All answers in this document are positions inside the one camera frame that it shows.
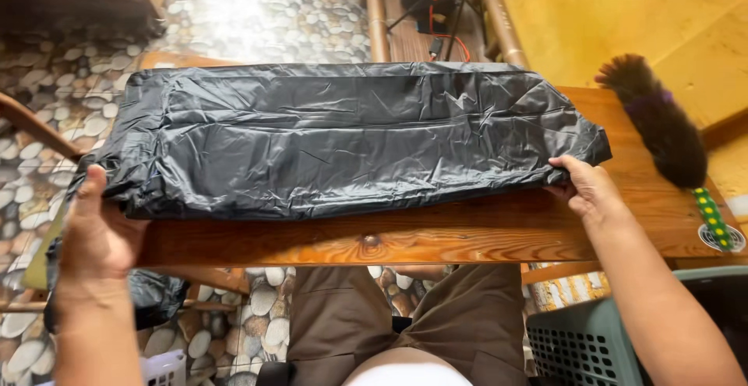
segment green patterned handle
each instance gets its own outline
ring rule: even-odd
[[[716,243],[724,251],[732,250],[733,243],[730,238],[730,232],[727,230],[727,225],[724,219],[722,219],[720,209],[716,207],[716,203],[711,198],[709,190],[698,188],[692,190],[691,193],[697,198],[697,205],[699,211],[701,211],[704,223],[716,240]]]

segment round sticker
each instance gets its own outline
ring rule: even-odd
[[[731,252],[738,252],[743,250],[746,247],[746,238],[743,237],[743,234],[741,234],[740,231],[737,231],[735,228],[732,228],[730,226],[727,226],[727,229],[730,232],[730,238],[732,239],[732,250]],[[709,229],[706,227],[706,224],[702,224],[701,227],[699,227],[699,238],[702,239],[703,242],[706,243],[707,246],[717,249],[719,251],[724,251],[720,249],[719,245],[716,243],[716,240],[714,239],[714,236],[711,235],[709,232]]]

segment wood knot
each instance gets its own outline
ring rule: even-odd
[[[376,234],[367,234],[365,236],[361,236],[361,245],[364,247],[377,247],[379,246],[379,236]]]

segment yellow wall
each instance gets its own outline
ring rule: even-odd
[[[748,108],[748,0],[506,0],[530,66],[595,86],[612,56],[646,56],[699,127]],[[726,197],[748,194],[748,139],[714,152]]]

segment person's left hand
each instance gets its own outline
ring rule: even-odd
[[[61,246],[61,277],[123,280],[135,265],[150,221],[126,219],[102,199],[106,171],[91,165],[67,215]]]

